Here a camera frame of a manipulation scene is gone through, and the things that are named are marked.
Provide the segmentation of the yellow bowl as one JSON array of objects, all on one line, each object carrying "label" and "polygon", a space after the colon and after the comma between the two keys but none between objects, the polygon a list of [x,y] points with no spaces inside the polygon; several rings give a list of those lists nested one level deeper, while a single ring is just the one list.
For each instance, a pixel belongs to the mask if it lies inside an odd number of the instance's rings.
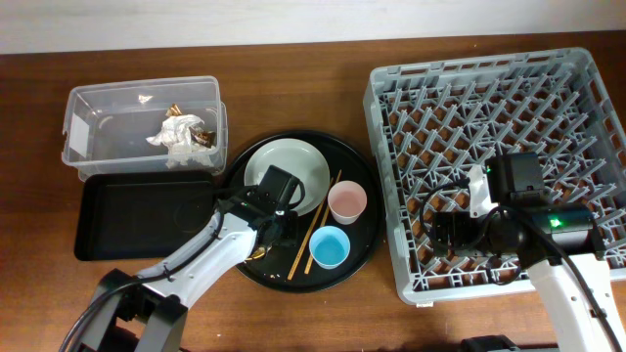
[{"label": "yellow bowl", "polygon": [[261,259],[267,254],[267,251],[268,249],[266,247],[260,246],[246,259],[246,261]]}]

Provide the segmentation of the blue cup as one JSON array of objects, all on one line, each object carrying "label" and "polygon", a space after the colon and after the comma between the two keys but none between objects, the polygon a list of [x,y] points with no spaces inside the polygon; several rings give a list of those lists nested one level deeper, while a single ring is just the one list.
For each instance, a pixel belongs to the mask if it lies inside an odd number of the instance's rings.
[{"label": "blue cup", "polygon": [[347,234],[335,226],[324,226],[316,230],[308,247],[313,260],[325,270],[337,268],[347,259],[351,250]]}]

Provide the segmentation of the pink cup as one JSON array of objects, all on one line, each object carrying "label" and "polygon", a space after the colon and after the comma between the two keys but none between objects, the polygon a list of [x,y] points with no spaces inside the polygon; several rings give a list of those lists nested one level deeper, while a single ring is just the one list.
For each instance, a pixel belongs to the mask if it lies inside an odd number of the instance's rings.
[{"label": "pink cup", "polygon": [[330,212],[337,223],[353,224],[367,207],[364,188],[354,181],[340,181],[331,187],[328,195]]}]

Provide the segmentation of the white paper waste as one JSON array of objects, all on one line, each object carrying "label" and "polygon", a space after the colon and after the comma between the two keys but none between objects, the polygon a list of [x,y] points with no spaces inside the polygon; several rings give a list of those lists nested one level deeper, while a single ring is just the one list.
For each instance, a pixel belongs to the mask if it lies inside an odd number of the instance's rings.
[{"label": "white paper waste", "polygon": [[213,167],[207,153],[216,151],[216,132],[204,129],[200,117],[184,114],[176,104],[168,108],[165,115],[167,119],[161,124],[160,131],[146,138],[153,146],[167,148],[169,159],[165,165],[168,168],[187,166],[191,160]]}]

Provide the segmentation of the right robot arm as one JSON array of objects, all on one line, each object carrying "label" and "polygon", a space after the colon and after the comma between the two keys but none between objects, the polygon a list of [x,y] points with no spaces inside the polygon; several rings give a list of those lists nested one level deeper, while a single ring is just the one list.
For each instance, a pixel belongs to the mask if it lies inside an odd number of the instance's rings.
[{"label": "right robot arm", "polygon": [[499,205],[476,218],[438,212],[428,234],[438,255],[478,254],[490,262],[516,257],[541,297],[560,350],[624,350],[604,241],[585,205]]}]

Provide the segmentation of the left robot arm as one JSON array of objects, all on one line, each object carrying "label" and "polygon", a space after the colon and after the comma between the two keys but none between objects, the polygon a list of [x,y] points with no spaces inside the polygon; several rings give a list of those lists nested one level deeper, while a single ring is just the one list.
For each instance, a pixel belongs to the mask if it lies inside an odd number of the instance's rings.
[{"label": "left robot arm", "polygon": [[189,310],[231,268],[265,255],[295,215],[302,185],[245,187],[217,202],[206,226],[134,276],[113,269],[70,328],[64,351],[176,351]]}]

